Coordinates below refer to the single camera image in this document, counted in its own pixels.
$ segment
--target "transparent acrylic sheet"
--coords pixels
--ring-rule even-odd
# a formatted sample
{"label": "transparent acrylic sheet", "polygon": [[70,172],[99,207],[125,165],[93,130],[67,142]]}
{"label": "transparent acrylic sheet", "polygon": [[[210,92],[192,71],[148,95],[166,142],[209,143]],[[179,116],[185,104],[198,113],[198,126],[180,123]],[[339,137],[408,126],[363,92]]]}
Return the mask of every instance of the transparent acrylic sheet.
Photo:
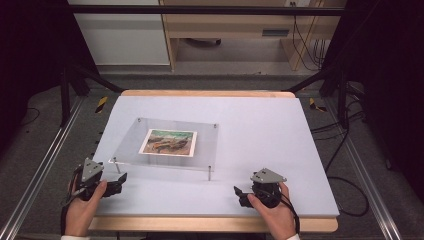
{"label": "transparent acrylic sheet", "polygon": [[[196,132],[192,157],[177,155],[140,154],[139,151],[151,129]],[[115,151],[110,163],[148,165],[214,171],[218,124],[136,118]]]}

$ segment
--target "wooden desk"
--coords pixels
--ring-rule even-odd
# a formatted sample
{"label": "wooden desk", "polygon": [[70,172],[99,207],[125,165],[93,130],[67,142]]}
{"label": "wooden desk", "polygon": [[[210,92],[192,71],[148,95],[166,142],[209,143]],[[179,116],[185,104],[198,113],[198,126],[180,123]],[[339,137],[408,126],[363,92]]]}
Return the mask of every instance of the wooden desk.
{"label": "wooden desk", "polygon": [[[260,6],[284,7],[289,0],[160,0],[161,5]],[[311,0],[308,7],[344,7],[346,0]],[[175,69],[180,38],[279,38],[292,70],[297,70],[301,57],[312,39],[331,40],[340,17],[298,16],[299,34],[294,31],[293,16],[261,15],[162,15],[171,68]],[[275,31],[274,35],[264,30]]]}
{"label": "wooden desk", "polygon": [[[193,96],[193,97],[243,97],[243,98],[294,98],[292,93],[286,92],[266,92],[266,91],[154,91],[154,90],[128,90],[122,96]],[[116,199],[120,195],[115,195],[111,199]],[[338,224],[336,217],[300,217],[302,232],[333,232]],[[91,230],[111,230],[111,231],[196,231],[196,232],[268,232],[266,224],[259,216],[194,216],[194,215],[97,215],[91,226]]]}

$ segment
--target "wooden cabinet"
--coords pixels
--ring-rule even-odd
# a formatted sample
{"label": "wooden cabinet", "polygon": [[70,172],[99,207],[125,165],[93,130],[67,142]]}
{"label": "wooden cabinet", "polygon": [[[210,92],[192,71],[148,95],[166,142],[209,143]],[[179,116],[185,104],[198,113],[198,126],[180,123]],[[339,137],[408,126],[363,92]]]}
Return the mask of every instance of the wooden cabinet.
{"label": "wooden cabinet", "polygon": [[[343,7],[345,3],[346,0],[311,0],[309,7]],[[284,7],[286,0],[160,0],[160,4]],[[331,39],[339,21],[339,17],[327,16],[164,14],[162,18],[172,69],[181,38],[279,38],[292,70],[297,70],[300,57],[306,52],[305,43],[309,45],[312,39]],[[293,38],[295,19],[299,33],[295,32]]]}

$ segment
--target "white cabinet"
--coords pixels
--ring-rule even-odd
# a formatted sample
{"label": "white cabinet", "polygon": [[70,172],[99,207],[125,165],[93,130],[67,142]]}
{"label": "white cabinet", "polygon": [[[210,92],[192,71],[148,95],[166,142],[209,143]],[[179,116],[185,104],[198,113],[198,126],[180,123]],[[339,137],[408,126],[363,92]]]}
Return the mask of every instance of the white cabinet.
{"label": "white cabinet", "polygon": [[[158,5],[157,0],[68,0],[71,5]],[[96,65],[169,65],[159,14],[75,14]]]}

